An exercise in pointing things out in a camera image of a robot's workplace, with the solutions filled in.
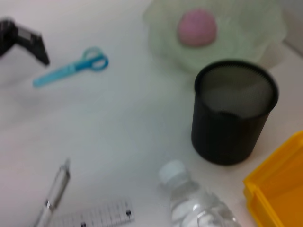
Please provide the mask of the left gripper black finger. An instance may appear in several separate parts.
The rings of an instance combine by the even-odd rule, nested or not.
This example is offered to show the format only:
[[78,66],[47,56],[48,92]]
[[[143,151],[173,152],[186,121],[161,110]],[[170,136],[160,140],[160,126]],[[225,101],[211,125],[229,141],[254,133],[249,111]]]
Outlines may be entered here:
[[17,24],[11,18],[2,18],[0,20],[0,56],[3,57],[15,45],[27,50],[43,65],[50,64],[41,34]]

